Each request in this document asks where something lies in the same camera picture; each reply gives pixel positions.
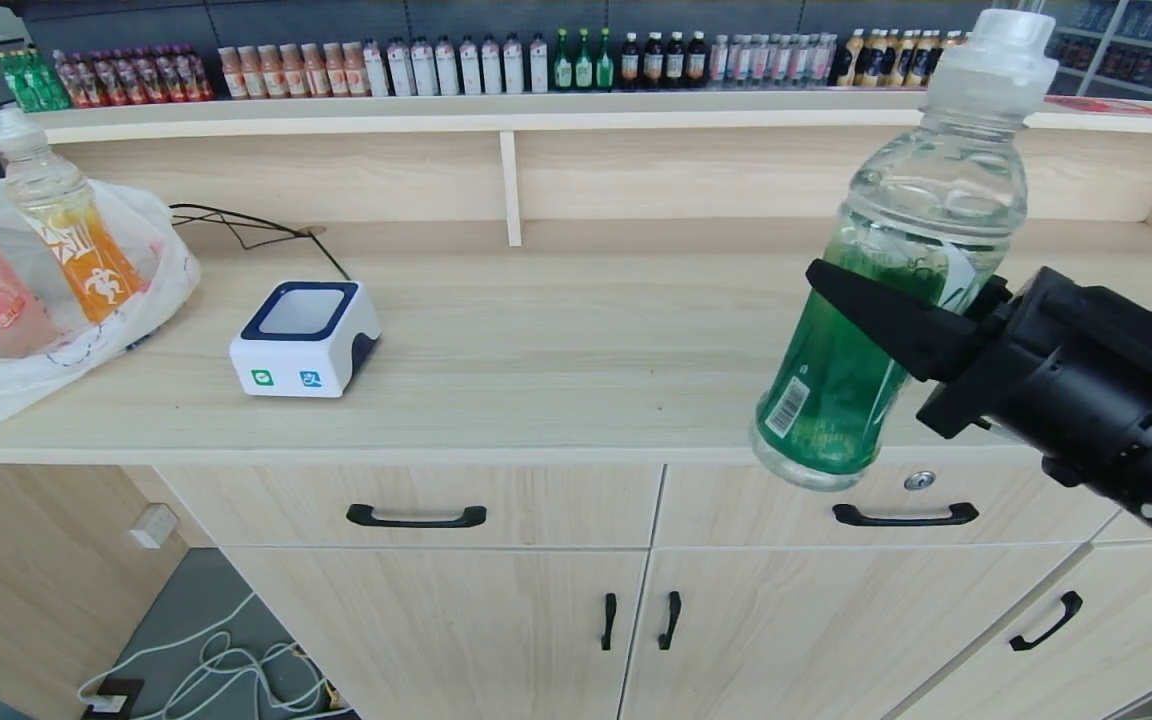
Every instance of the wall socket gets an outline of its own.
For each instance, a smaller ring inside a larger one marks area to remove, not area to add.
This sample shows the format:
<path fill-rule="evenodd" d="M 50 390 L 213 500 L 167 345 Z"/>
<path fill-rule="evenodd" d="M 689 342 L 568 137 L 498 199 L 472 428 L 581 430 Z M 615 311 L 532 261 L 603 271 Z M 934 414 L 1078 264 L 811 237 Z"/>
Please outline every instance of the wall socket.
<path fill-rule="evenodd" d="M 141 513 L 141 518 L 132 525 L 132 538 L 150 550 L 162 547 L 168 536 L 177 524 L 177 516 L 166 505 L 151 505 Z"/>

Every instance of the power cord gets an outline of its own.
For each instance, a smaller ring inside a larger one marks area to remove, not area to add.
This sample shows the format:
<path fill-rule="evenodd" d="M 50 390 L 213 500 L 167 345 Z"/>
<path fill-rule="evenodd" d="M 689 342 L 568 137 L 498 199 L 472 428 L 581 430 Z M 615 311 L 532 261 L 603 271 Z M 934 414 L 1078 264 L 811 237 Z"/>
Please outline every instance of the power cord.
<path fill-rule="evenodd" d="M 84 694 L 84 691 L 86 691 L 88 688 L 91 687 L 93 683 L 100 682 L 100 680 L 106 679 L 106 676 L 113 675 L 114 673 L 122 670 L 123 667 L 127 667 L 128 665 L 131 665 L 134 661 L 136 661 L 138 657 L 147 655 L 147 653 L 151 652 L 160 652 L 165 650 L 172 650 L 173 647 L 183 646 L 183 644 L 191 643 L 200 638 L 202 635 L 211 632 L 211 630 L 215 630 L 217 628 L 219 628 L 219 626 L 229 623 L 230 620 L 235 619 L 238 615 L 238 613 L 243 611 L 243 607 L 247 607 L 248 602 L 252 601 L 252 598 L 256 598 L 256 593 L 248 594 L 247 598 L 243 598 L 243 601 L 238 602 L 238 607 L 234 607 L 234 611 L 230 612 L 229 615 L 225 616 L 223 619 L 220 619 L 219 621 L 212 623 L 211 626 L 206 626 L 206 628 L 198 630 L 198 632 L 196 634 L 189 635 L 189 637 L 187 638 L 182 638 L 168 644 L 160 644 L 160 646 L 157 647 L 145 647 L 145 650 L 141 650 L 137 651 L 136 653 L 132 653 L 131 657 L 128 657 L 127 660 L 119 662 L 119 665 L 109 667 L 108 670 L 105 670 L 100 675 L 93 676 L 92 679 L 88 680 L 86 683 L 83 683 L 82 685 L 78 687 L 78 691 L 76 692 L 76 695 L 78 696 L 78 700 L 88 703 L 88 705 L 92 705 L 94 698 L 88 697 Z M 211 644 L 214 643 L 217 639 L 223 642 L 223 644 L 221 644 L 220 646 L 220 652 L 209 657 L 207 649 L 211 647 Z M 266 650 L 264 655 L 262 655 L 260 659 L 257 660 L 256 655 L 252 655 L 250 651 L 247 651 L 243 647 L 229 647 L 230 639 L 232 635 L 229 635 L 229 630 L 218 630 L 218 632 L 212 632 L 211 637 L 206 638 L 206 642 L 202 643 L 202 647 L 198 647 L 198 666 L 195 667 L 195 669 L 189 670 L 189 674 L 185 675 L 185 679 L 180 680 L 177 689 L 175 689 L 175 691 L 172 692 L 172 697 L 168 698 L 168 703 L 166 703 L 162 710 L 159 710 L 157 712 L 151 712 L 151 714 L 147 715 L 134 717 L 132 720 L 188 720 L 189 717 L 197 715 L 198 712 L 202 711 L 202 708 L 211 705 L 211 702 L 214 702 L 218 697 L 221 696 L 221 694 L 227 691 L 227 689 L 229 689 L 229 685 L 237 683 L 238 680 L 247 674 L 256 675 L 256 683 L 252 684 L 252 704 L 253 704 L 252 717 L 255 717 L 256 720 L 260 720 L 262 689 L 264 689 L 265 691 L 265 698 L 266 700 L 270 702 L 270 706 L 275 710 L 285 710 L 289 712 L 308 712 L 319 706 L 319 703 L 321 702 L 321 694 L 324 692 L 324 688 L 326 687 L 326 684 L 328 684 L 328 680 L 326 680 L 324 675 L 319 673 L 319 669 L 314 667 L 314 662 L 311 662 L 310 659 L 303 655 L 302 652 L 294 650 L 297 647 L 296 643 L 271 644 L 270 650 Z M 308 670 L 310 670 L 310 676 L 311 679 L 314 679 L 314 684 L 310 689 L 308 689 L 308 691 L 302 694 L 301 697 L 291 698 L 291 700 L 282 700 L 282 698 L 279 698 L 278 696 L 274 695 L 273 688 L 270 688 L 270 676 L 265 674 L 265 664 L 268 664 L 271 660 L 274 660 L 275 657 L 282 655 L 285 652 L 288 651 L 293 651 L 293 654 L 296 655 L 305 665 Z M 243 662 L 242 665 L 233 667 L 219 666 L 225 659 L 227 659 L 227 657 L 233 657 L 233 655 L 241 655 L 247 661 Z M 210 679 L 211 675 L 229 675 L 229 679 L 225 681 L 225 684 L 221 685 L 220 689 L 218 689 L 218 691 L 211 694 L 211 696 L 207 697 L 206 700 L 202 702 L 200 705 L 198 705 L 194 710 L 185 712 L 185 714 L 179 717 L 170 715 L 173 708 L 177 706 L 185 697 L 188 697 L 188 695 L 192 692 L 194 689 L 198 687 L 202 682 L 204 682 L 204 680 Z M 349 712 L 349 708 L 317 712 L 317 714 L 313 715 L 300 715 L 296 717 L 296 719 L 294 720 L 319 720 L 320 717 L 336 717 L 336 715 L 342 715 L 344 712 Z"/>

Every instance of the water bottle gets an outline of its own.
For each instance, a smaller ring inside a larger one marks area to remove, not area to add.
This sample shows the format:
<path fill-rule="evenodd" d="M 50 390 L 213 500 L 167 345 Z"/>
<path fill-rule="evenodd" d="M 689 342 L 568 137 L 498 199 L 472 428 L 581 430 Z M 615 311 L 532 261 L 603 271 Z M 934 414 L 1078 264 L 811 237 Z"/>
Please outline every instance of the water bottle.
<path fill-rule="evenodd" d="M 1044 58 L 1055 20 L 987 9 L 929 85 L 923 122 L 851 177 L 824 260 L 963 311 L 1024 222 L 1025 170 L 1011 145 L 1056 76 Z M 905 372 L 812 293 L 750 441 L 772 473 L 851 487 L 878 455 Z"/>

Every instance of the cabinet door handle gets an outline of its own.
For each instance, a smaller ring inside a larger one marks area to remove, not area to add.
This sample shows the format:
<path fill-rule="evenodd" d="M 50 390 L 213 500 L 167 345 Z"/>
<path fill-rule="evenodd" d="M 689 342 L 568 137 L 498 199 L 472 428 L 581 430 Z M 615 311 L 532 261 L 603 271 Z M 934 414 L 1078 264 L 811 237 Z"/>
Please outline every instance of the cabinet door handle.
<path fill-rule="evenodd" d="M 608 592 L 602 598 L 602 612 L 607 624 L 602 626 L 602 652 L 612 652 L 612 626 L 616 623 L 616 593 Z"/>
<path fill-rule="evenodd" d="M 664 635 L 657 638 L 660 643 L 660 650 L 669 650 L 670 644 L 673 644 L 673 629 L 679 624 L 679 614 L 682 612 L 682 596 L 679 591 L 673 591 L 669 593 L 669 626 L 664 630 Z"/>
<path fill-rule="evenodd" d="M 950 515 L 947 518 L 870 518 L 859 507 L 855 505 L 833 506 L 833 518 L 844 525 L 856 525 L 857 528 L 925 528 L 929 525 L 965 525 L 972 520 L 979 518 L 980 513 L 970 502 L 955 502 L 950 505 Z"/>
<path fill-rule="evenodd" d="M 455 520 L 380 520 L 370 505 L 351 505 L 344 520 L 364 528 L 475 528 L 488 521 L 488 509 L 480 505 L 468 506 Z"/>
<path fill-rule="evenodd" d="M 1069 623 L 1070 620 L 1074 620 L 1074 616 L 1078 615 L 1078 611 L 1083 609 L 1083 598 L 1074 591 L 1069 591 L 1068 593 L 1060 596 L 1060 601 L 1061 605 L 1064 605 L 1064 615 L 1061 615 L 1061 619 L 1056 620 L 1054 626 L 1047 628 L 1047 632 L 1038 635 L 1033 642 L 1026 641 L 1025 638 L 1020 637 L 1020 635 L 1010 638 L 1007 643 L 1011 644 L 1011 650 L 1015 652 L 1034 650 L 1040 646 L 1044 641 L 1052 637 L 1052 635 L 1055 635 L 1056 630 L 1064 628 L 1064 624 Z"/>

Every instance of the cabinet door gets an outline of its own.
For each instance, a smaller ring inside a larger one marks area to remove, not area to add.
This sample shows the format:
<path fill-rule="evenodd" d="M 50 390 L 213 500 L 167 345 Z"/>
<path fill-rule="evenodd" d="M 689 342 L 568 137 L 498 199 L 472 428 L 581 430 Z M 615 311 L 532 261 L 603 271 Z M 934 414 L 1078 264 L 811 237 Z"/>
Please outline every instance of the cabinet door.
<path fill-rule="evenodd" d="M 1068 623 L 1033 650 L 1011 650 L 1011 638 L 1034 641 L 1064 617 L 1070 591 L 1082 606 Z M 1100 546 L 900 717 L 1100 720 L 1149 691 L 1152 544 Z"/>
<path fill-rule="evenodd" d="M 367 720 L 616 717 L 646 552 L 225 555 Z"/>
<path fill-rule="evenodd" d="M 654 551 L 622 720 L 874 720 L 1075 547 Z"/>

